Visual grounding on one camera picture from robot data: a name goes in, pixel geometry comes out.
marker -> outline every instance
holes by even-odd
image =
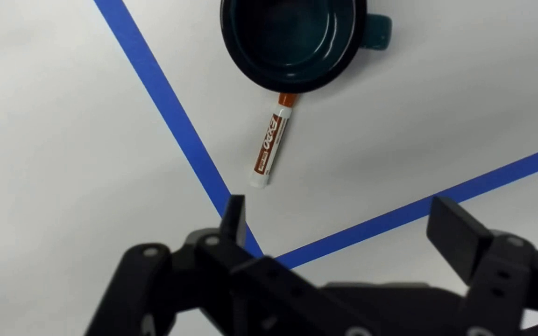
[[[274,165],[274,158],[284,137],[287,120],[291,117],[291,109],[297,94],[280,92],[278,109],[271,115],[267,132],[263,135],[261,148],[257,150],[254,167],[252,167],[252,184],[265,186],[269,184],[271,167]]]

mug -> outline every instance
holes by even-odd
[[[384,49],[392,20],[366,0],[222,0],[220,25],[235,64],[256,83],[304,92],[334,79],[360,46]]]

blue tape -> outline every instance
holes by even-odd
[[[450,186],[446,189],[440,189],[437,193],[452,197],[454,201],[465,201],[465,199],[470,199],[474,195],[485,193],[493,188],[498,188],[498,186],[504,186],[504,184],[513,182],[517,178],[523,178],[526,175],[532,175],[536,171],[538,171],[538,152],[525,156],[521,160],[515,160],[511,163],[506,163],[502,167],[497,167],[489,173],[469,178],[465,182],[459,182],[455,186]],[[431,204],[433,195],[416,199],[416,201],[407,203],[403,206],[398,206],[390,212],[384,212],[384,214],[375,216],[371,219],[351,225],[343,231],[338,231],[330,236],[319,238],[319,240],[310,242],[310,244],[300,245],[300,247],[295,247],[295,249],[280,255],[278,260],[285,266],[299,266],[299,264],[304,264],[304,262],[313,260],[317,257],[323,257],[327,253],[332,253],[336,249],[341,249],[341,247],[347,247],[347,245],[356,244],[360,240],[381,234],[388,229],[394,229],[394,227],[399,227],[399,225],[409,223],[412,219],[418,219],[429,212],[429,204]]]
[[[179,104],[170,81],[162,74],[162,68],[158,66],[151,48],[143,40],[129,8],[121,0],[95,0],[95,3],[102,12],[106,23],[114,31],[125,55],[138,72],[143,87],[157,104],[162,119],[170,126],[177,145],[190,161],[196,176],[200,178],[201,186],[211,197],[216,212],[222,212],[228,203],[229,189],[224,178],[220,176],[216,165],[213,163],[213,158],[209,156],[205,145],[201,143],[196,128],[192,126],[186,111]],[[244,247],[254,255],[261,255],[261,247],[256,242],[250,227],[246,229]]]

